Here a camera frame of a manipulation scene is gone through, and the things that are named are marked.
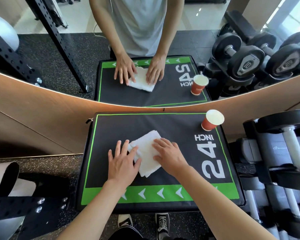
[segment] shoe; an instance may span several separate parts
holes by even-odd
[[[122,226],[132,226],[132,218],[130,214],[126,214],[126,215],[119,215],[118,216],[118,226],[122,227]]]
[[[156,213],[155,222],[157,226],[157,240],[159,240],[159,234],[161,233],[169,235],[170,218],[168,213]]]

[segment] red paper cup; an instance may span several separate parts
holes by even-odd
[[[193,78],[193,84],[191,86],[191,93],[193,95],[200,95],[205,86],[209,83],[208,77],[204,75],[195,75]]]
[[[221,125],[225,120],[223,114],[215,109],[210,109],[206,113],[205,119],[201,123],[202,129],[205,131],[211,131],[218,125]]]

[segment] forearm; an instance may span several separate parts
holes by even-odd
[[[276,239],[193,167],[187,166],[176,178],[197,204],[217,240]]]
[[[160,38],[157,53],[167,55],[169,47],[176,35],[177,27],[182,16],[185,0],[168,0],[167,12],[164,18],[162,35]]]
[[[89,0],[92,14],[104,36],[109,40],[116,55],[125,52],[117,34],[115,24],[107,10],[106,0]]]
[[[107,181],[100,193],[60,234],[58,240],[99,239],[114,207],[124,191],[115,181]]]

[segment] t-shirt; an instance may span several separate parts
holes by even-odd
[[[127,54],[154,56],[162,34],[167,0],[108,0],[108,9]]]

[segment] weight bench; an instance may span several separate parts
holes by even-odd
[[[244,43],[248,43],[248,41],[257,34],[248,20],[237,10],[225,12],[224,18],[227,20],[228,26],[230,25],[230,27],[232,27]]]

